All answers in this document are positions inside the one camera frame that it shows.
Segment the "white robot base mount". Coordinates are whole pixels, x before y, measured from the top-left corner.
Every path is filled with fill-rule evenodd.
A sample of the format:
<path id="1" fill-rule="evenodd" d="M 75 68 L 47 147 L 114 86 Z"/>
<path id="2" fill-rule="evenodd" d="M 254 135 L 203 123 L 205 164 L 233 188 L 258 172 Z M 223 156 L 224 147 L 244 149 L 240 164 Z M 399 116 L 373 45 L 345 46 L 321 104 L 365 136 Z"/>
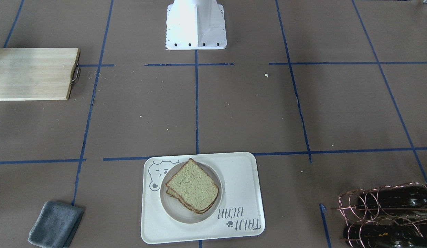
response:
<path id="1" fill-rule="evenodd" d="M 165 49 L 227 47 L 223 5 L 216 0 L 175 0 L 167 6 Z"/>

